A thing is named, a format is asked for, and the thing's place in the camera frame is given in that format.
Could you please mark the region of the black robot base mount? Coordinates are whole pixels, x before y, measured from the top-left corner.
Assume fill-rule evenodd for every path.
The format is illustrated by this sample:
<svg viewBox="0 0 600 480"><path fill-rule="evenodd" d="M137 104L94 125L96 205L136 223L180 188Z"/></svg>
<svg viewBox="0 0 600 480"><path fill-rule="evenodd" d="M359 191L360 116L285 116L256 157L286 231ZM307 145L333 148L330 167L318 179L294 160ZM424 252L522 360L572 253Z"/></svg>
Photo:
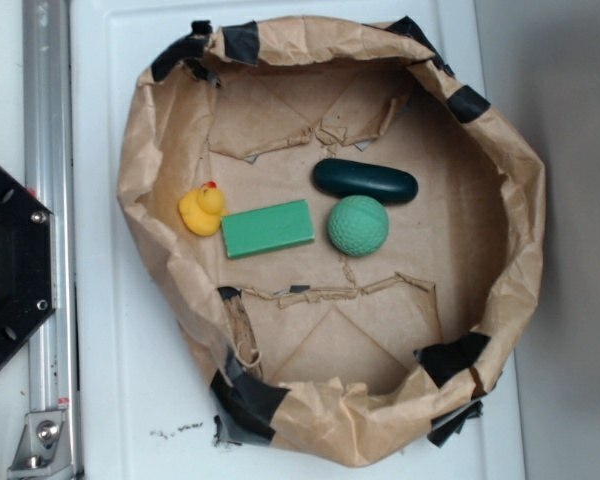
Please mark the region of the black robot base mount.
<svg viewBox="0 0 600 480"><path fill-rule="evenodd" d="M0 166L0 370L55 311L52 219Z"/></svg>

